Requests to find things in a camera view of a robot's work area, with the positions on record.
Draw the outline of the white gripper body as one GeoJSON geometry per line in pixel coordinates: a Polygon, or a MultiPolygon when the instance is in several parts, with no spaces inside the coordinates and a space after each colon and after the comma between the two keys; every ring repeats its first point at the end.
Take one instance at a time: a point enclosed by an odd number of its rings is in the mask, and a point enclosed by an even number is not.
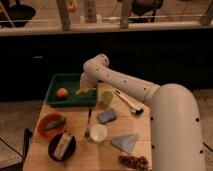
{"type": "Polygon", "coordinates": [[[98,80],[83,72],[80,76],[80,86],[88,89],[96,88],[98,80]]]}

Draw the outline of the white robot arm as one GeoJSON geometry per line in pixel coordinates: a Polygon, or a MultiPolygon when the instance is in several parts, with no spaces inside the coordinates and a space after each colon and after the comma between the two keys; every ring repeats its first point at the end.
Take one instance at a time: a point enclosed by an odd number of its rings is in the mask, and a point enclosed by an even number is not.
{"type": "Polygon", "coordinates": [[[83,64],[80,85],[93,88],[100,81],[150,108],[152,171],[206,171],[199,108],[187,88],[111,70],[104,54],[83,64]]]}

